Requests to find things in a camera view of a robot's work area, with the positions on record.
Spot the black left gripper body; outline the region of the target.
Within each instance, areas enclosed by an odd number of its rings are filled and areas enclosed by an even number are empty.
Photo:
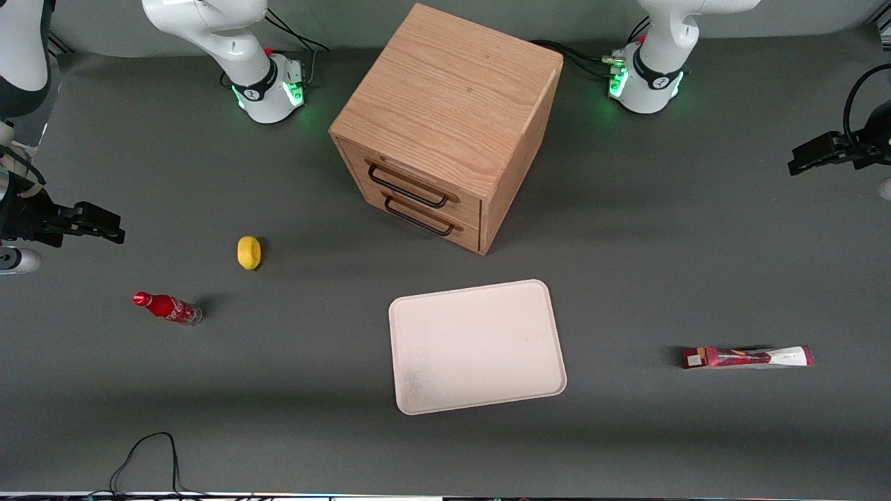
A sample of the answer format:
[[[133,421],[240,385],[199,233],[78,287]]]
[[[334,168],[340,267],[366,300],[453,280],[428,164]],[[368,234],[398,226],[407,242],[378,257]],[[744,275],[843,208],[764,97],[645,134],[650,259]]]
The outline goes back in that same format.
[[[863,128],[851,129],[853,102],[844,105],[844,138],[849,143],[850,162],[855,169],[873,165],[890,165],[890,102],[879,105],[869,114]]]

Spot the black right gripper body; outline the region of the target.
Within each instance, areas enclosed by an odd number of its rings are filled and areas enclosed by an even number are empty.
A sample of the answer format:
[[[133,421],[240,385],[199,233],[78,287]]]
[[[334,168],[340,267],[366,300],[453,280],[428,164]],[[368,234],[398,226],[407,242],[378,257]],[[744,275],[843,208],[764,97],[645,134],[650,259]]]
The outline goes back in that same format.
[[[68,207],[56,204],[45,191],[22,198],[13,184],[2,188],[1,238],[3,241],[31,241],[60,248],[64,232],[60,228]]]

